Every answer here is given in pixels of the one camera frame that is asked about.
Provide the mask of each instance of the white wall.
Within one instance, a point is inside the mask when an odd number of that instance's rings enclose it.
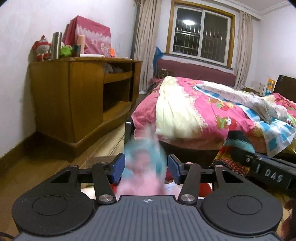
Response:
[[[35,132],[28,61],[35,41],[64,32],[77,15],[110,27],[117,56],[130,57],[133,0],[8,0],[0,7],[0,156]]]
[[[260,25],[256,80],[266,86],[279,75],[296,78],[296,8],[269,13]]]
[[[165,52],[167,38],[168,38],[168,25],[169,25],[169,21],[170,21],[171,0],[162,0],[162,1],[163,2],[161,5],[161,15],[160,15],[159,30],[158,30],[157,46],[159,47],[159,49],[162,52]],[[218,9],[221,9],[223,11],[226,11],[226,12],[229,12],[229,13],[235,15],[235,40],[234,40],[233,58],[232,58],[232,65],[231,65],[231,67],[234,69],[235,63],[236,63],[236,55],[237,55],[237,42],[238,42],[237,35],[238,35],[238,30],[239,30],[239,11],[234,8],[227,7],[223,4],[219,4],[217,2],[203,1],[203,0],[188,0],[188,1],[203,4],[203,5],[214,7],[214,8],[218,8]],[[259,23],[258,23],[258,21],[253,19],[253,25],[254,25],[254,29],[255,29],[254,34],[253,34],[253,40],[254,40],[253,51],[256,51],[258,49],[257,42],[258,42],[258,38],[259,38],[259,35],[258,35],[259,34]],[[256,55],[254,55],[254,56],[255,57],[253,58],[253,55],[252,55],[251,66],[250,66],[250,69],[252,68],[252,70],[250,71],[250,75],[248,75],[248,78],[253,78],[254,73],[255,73],[257,56]],[[215,66],[212,64],[207,64],[207,63],[195,61],[195,60],[178,58],[178,57],[174,57],[174,56],[164,56],[163,59],[175,60],[175,61],[179,61],[179,62],[183,62],[183,63],[198,64],[198,65],[202,65],[202,66],[206,66],[206,67],[210,67],[210,68],[214,68],[214,69],[219,69],[224,72],[228,72],[228,73],[233,74],[233,70],[226,69],[226,68],[219,67],[219,66]]]

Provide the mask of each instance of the gray ribbed panel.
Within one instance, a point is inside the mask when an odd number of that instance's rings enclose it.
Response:
[[[195,207],[175,202],[172,196],[123,196],[114,205],[102,206],[92,220],[72,233],[52,238],[21,234],[16,241],[279,241],[268,234],[236,238],[209,226]]]

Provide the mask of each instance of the wooden window frame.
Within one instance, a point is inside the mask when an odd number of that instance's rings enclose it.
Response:
[[[230,18],[230,38],[229,38],[229,49],[228,49],[228,56],[227,56],[227,67],[231,68],[232,65],[232,58],[233,58],[233,48],[234,48],[234,33],[235,33],[235,15],[228,13],[226,11],[209,7],[206,5],[202,5],[199,3],[193,3],[188,1],[182,1],[182,0],[172,0],[171,6],[170,6],[170,22],[168,27],[168,39],[167,39],[167,45],[166,45],[166,53],[170,53],[170,45],[171,45],[171,38],[172,38],[172,32],[173,32],[173,21],[174,21],[174,13],[175,13],[175,6],[181,5],[185,7],[195,7],[195,8],[202,8],[207,11],[215,12],[221,15],[224,15],[226,17]]]

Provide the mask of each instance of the window sill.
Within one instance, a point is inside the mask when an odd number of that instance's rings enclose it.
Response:
[[[205,61],[205,60],[201,60],[201,59],[191,58],[191,57],[182,56],[182,55],[178,55],[178,54],[173,54],[173,53],[163,53],[163,55],[171,56],[171,57],[177,57],[177,58],[190,59],[190,60],[194,60],[194,61],[197,61],[197,62],[206,63],[206,64],[211,64],[211,65],[215,65],[215,66],[218,66],[218,67],[221,67],[221,68],[225,68],[225,69],[233,70],[233,68],[229,68],[229,67],[227,67],[227,66],[225,66],[225,65],[222,65],[222,64],[216,64],[216,63],[212,63],[212,62],[210,62],[210,61]]]

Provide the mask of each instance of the window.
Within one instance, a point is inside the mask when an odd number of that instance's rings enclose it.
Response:
[[[235,16],[200,4],[172,1],[166,52],[231,67]]]

